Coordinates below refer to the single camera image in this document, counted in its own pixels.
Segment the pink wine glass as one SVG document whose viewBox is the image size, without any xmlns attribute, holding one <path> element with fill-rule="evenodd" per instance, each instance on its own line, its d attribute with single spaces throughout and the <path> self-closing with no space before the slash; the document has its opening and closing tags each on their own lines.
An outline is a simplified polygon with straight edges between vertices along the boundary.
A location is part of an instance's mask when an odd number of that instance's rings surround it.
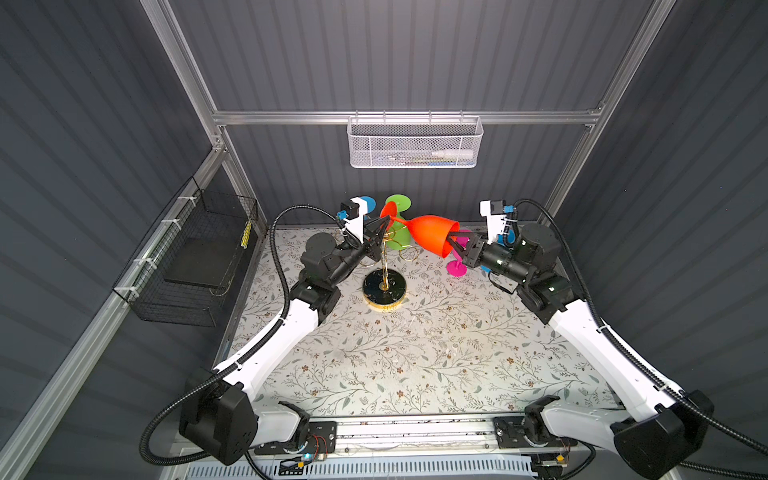
<svg viewBox="0 0 768 480">
<path fill-rule="evenodd" d="M 454 240 L 462 249 L 465 249 L 469 242 L 468 237 L 455 237 Z M 452 250 L 452 254 L 454 259 L 446 265 L 446 270 L 453 277 L 463 277 L 467 274 L 468 267 L 463 263 L 463 260 L 456 249 Z"/>
</svg>

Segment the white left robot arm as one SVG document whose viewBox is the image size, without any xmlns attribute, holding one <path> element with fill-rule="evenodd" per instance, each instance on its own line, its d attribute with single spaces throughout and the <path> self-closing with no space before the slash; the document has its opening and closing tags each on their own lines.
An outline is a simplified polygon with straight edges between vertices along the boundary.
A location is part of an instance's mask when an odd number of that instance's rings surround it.
<svg viewBox="0 0 768 480">
<path fill-rule="evenodd" d="M 341 297 L 339 285 L 361 261 L 381 256 L 389 222 L 363 220 L 355 232 L 336 242 L 321 232 L 311 236 L 300 257 L 302 269 L 287 289 L 288 309 L 280 312 L 253 339 L 216 366 L 216 381 L 194 387 L 181 405 L 179 432 L 224 465 L 231 465 L 254 446 L 302 445 L 308 414 L 285 401 L 260 396 L 263 384 L 294 347 L 316 330 Z"/>
</svg>

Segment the blue wine glass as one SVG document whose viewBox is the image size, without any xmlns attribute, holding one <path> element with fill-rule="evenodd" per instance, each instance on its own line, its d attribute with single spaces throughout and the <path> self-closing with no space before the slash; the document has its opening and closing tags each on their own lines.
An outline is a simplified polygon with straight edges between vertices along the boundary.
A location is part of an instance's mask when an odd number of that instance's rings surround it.
<svg viewBox="0 0 768 480">
<path fill-rule="evenodd" d="M 503 200 L 483 200 L 479 212 L 487 226 L 487 238 L 481 250 L 481 268 L 487 273 L 500 273 L 514 261 L 515 207 L 506 205 Z"/>
<path fill-rule="evenodd" d="M 353 197 L 351 201 L 357 206 L 357 211 L 360 216 L 370 215 L 376 208 L 376 201 L 369 196 Z"/>
</svg>

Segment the red wine glass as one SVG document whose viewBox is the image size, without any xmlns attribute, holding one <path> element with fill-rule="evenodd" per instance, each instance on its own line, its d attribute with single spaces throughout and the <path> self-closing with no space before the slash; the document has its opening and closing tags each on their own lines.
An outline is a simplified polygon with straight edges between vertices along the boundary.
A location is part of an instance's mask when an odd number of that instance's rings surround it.
<svg viewBox="0 0 768 480">
<path fill-rule="evenodd" d="M 440 216 L 423 215 L 410 220 L 401 219 L 394 202 L 388 202 L 383 207 L 380 217 L 404 225 L 419 246 L 441 258 L 446 258 L 453 250 L 448 240 L 449 235 L 460 231 L 458 221 Z"/>
</svg>

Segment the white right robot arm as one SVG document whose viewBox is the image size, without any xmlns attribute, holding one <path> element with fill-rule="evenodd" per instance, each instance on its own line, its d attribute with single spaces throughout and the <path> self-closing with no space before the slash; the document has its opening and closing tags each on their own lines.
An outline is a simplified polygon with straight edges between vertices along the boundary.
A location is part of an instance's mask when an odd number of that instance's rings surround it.
<svg viewBox="0 0 768 480">
<path fill-rule="evenodd" d="M 712 402 L 699 391 L 684 392 L 643 359 L 599 317 L 579 277 L 556 272 L 556 260 L 568 250 L 553 229 L 528 224 L 512 233 L 507 240 L 502 232 L 452 229 L 438 244 L 468 267 L 514 281 L 523 305 L 578 350 L 622 405 L 579 407 L 545 395 L 525 409 L 527 439 L 539 445 L 568 437 L 608 450 L 645 479 L 682 466 L 703 444 Z"/>
</svg>

